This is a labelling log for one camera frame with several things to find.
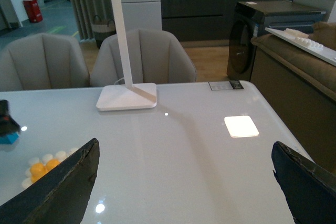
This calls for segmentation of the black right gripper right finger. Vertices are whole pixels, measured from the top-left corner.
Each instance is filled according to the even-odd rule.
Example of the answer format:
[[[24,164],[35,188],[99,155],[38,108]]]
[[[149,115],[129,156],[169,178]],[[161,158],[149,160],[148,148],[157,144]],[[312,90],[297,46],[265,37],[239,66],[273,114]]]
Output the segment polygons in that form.
[[[280,141],[271,159],[294,222],[335,223],[335,175]]]

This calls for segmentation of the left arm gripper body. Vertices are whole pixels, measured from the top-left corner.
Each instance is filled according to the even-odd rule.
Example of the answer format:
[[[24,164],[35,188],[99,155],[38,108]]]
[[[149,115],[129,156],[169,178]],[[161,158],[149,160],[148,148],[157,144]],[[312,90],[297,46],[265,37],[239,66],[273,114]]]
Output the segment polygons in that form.
[[[1,100],[1,137],[19,132],[19,124],[9,114],[8,101]]]

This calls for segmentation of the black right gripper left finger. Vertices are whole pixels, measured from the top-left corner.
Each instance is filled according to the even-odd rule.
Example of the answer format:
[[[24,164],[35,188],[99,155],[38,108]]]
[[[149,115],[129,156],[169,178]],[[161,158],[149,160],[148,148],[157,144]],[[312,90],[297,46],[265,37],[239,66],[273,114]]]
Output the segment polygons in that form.
[[[1,223],[81,223],[100,157],[93,138],[41,179],[1,205]]]

